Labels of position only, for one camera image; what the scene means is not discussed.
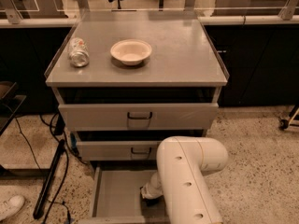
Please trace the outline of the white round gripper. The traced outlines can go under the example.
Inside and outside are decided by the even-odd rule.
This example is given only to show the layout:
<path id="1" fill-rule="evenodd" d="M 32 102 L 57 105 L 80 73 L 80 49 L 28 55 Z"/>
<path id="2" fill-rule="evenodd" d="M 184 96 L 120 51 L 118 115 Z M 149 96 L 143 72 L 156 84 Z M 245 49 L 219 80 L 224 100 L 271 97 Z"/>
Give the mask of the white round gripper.
<path id="1" fill-rule="evenodd" d="M 143 199 L 153 200 L 163 195 L 161 178 L 158 173 L 154 173 L 149 181 L 140 189 Z"/>

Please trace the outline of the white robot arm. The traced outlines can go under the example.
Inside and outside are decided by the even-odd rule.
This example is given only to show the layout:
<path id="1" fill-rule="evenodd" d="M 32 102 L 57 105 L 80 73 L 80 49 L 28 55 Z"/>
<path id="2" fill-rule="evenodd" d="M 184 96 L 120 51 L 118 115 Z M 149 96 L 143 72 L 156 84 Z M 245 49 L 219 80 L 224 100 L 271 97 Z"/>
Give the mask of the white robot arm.
<path id="1" fill-rule="evenodd" d="M 157 172 L 141 189 L 141 198 L 164 198 L 171 224 L 222 224 L 221 214 L 203 177 L 222 170 L 226 147 L 207 137 L 173 136 L 156 153 Z"/>

